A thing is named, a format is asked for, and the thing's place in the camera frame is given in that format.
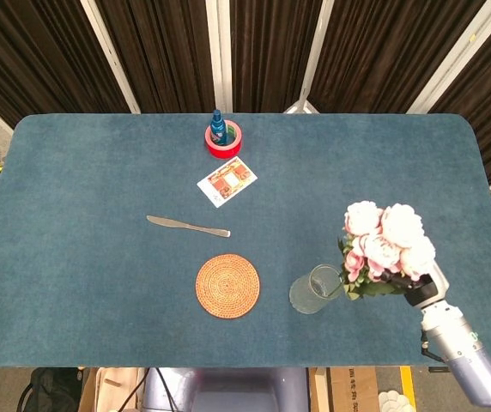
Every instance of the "tape roll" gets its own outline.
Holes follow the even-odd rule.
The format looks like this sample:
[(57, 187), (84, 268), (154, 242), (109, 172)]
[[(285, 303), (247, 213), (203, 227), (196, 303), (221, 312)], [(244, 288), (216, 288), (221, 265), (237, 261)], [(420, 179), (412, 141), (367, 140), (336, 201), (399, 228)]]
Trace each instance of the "tape roll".
[(227, 124), (227, 133), (234, 137), (234, 141), (226, 146), (219, 146), (211, 141), (211, 129), (205, 130), (205, 145), (208, 147), (209, 152), (217, 159), (230, 159), (238, 154), (242, 148), (242, 129), (230, 120), (225, 120)]

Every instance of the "small bottle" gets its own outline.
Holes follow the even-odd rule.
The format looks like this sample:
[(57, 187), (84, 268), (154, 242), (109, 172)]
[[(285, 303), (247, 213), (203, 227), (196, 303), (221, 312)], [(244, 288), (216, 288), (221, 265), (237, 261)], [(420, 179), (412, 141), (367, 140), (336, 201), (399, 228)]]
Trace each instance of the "small bottle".
[(225, 146), (227, 144), (227, 125), (222, 119), (220, 110), (213, 111), (213, 118), (211, 119), (211, 140), (219, 146)]

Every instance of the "woven coaster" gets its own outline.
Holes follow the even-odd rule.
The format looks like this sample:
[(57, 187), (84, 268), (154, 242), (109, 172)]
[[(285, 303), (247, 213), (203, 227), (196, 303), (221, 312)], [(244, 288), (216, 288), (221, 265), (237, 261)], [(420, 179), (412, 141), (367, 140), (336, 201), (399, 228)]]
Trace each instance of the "woven coaster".
[(215, 256), (197, 274), (197, 299), (218, 318), (233, 319), (248, 313), (257, 302), (259, 289), (257, 271), (239, 255)]

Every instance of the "knife blade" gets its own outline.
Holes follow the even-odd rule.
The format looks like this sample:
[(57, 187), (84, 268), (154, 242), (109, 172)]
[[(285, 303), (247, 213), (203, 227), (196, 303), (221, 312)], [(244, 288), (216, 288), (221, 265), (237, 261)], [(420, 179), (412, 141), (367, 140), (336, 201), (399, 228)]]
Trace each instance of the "knife blade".
[(214, 234), (215, 236), (221, 236), (222, 238), (230, 237), (230, 231), (227, 229), (214, 229), (212, 227), (196, 226), (191, 225), (190, 223), (185, 223), (183, 221), (175, 221), (174, 219), (168, 219), (166, 217), (159, 216), (147, 215), (146, 218), (149, 220), (150, 223), (154, 223), (155, 225), (159, 226), (197, 230), (198, 232), (210, 233)]

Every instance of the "glass cup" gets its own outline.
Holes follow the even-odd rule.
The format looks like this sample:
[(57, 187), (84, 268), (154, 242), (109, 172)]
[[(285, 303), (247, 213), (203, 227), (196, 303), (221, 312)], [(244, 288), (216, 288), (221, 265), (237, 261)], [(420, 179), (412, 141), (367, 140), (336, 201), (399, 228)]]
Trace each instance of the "glass cup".
[(291, 285), (289, 301), (298, 312), (310, 315), (318, 312), (341, 292), (342, 278), (339, 271), (328, 264), (320, 264)]

